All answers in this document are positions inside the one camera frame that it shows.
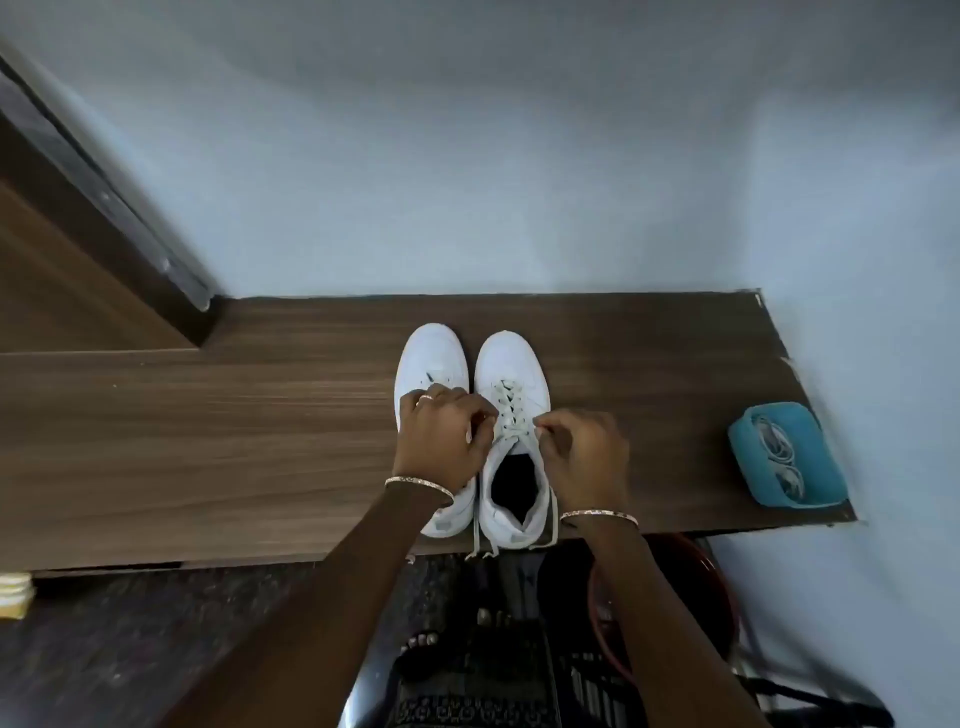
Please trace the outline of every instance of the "left hand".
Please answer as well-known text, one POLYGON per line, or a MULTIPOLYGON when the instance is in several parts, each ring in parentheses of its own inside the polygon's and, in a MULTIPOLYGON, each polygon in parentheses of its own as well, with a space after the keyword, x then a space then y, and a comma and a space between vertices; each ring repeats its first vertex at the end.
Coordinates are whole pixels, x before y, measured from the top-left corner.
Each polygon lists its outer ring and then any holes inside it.
POLYGON ((487 460, 497 410, 460 387, 432 384, 400 398, 394 475, 420 477, 456 495, 487 460), (472 442, 468 435, 477 423, 472 442))

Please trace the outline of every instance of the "blue case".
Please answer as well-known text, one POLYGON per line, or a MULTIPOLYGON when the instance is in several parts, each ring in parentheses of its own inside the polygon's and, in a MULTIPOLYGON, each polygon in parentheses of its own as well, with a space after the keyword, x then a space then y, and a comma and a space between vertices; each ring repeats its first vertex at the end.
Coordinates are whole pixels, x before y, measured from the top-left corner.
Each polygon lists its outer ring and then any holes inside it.
POLYGON ((733 454, 747 486, 761 505, 785 508, 823 508, 847 499, 847 481, 827 448, 816 418, 794 401, 771 402, 748 407, 743 417, 727 430, 733 454), (762 415, 779 425, 794 450, 794 467, 804 477, 804 499, 794 500, 777 481, 767 451, 756 434, 752 419, 762 415))

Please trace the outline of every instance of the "yellow object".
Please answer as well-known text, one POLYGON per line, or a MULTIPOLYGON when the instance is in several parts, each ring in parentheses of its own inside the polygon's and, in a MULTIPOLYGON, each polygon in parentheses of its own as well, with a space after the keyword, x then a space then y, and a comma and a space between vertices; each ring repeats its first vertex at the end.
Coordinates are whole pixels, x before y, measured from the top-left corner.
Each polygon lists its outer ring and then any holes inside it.
POLYGON ((33 599, 29 573, 0 573, 0 619, 23 619, 33 599))

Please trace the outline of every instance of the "hand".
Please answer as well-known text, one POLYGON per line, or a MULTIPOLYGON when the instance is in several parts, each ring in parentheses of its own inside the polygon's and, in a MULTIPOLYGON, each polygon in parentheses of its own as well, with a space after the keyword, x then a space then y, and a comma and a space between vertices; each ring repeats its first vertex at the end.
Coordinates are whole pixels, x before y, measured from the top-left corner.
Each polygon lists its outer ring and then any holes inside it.
POLYGON ((405 394, 400 398, 394 475, 420 477, 457 494, 487 460, 496 415, 496 407, 460 387, 433 384, 426 392, 405 394))
POLYGON ((534 418, 534 425, 547 479, 565 511, 629 512, 630 444, 613 415, 558 409, 534 418))

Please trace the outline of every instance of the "gold bangle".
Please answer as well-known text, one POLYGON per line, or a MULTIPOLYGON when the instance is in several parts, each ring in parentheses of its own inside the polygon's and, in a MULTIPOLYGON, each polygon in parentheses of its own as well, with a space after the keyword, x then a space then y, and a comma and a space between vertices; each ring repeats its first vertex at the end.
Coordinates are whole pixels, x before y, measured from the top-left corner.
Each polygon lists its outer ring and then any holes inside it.
POLYGON ((624 519, 629 521, 637 528, 640 528, 640 524, 636 522, 636 519, 631 516, 629 513, 623 513, 622 511, 607 511, 601 508, 589 508, 584 511, 567 511, 562 516, 560 520, 572 518, 574 516, 613 516, 614 518, 624 519))
POLYGON ((444 486, 437 485, 436 483, 432 483, 429 480, 424 480, 421 477, 409 477, 408 475, 394 475, 393 477, 387 478, 386 482, 383 484, 383 487, 386 488, 391 483, 414 483, 415 485, 425 485, 427 488, 433 488, 435 491, 440 491, 445 496, 450 498, 450 505, 453 505, 454 501, 456 500, 456 498, 453 497, 453 494, 450 493, 450 491, 448 491, 444 486))

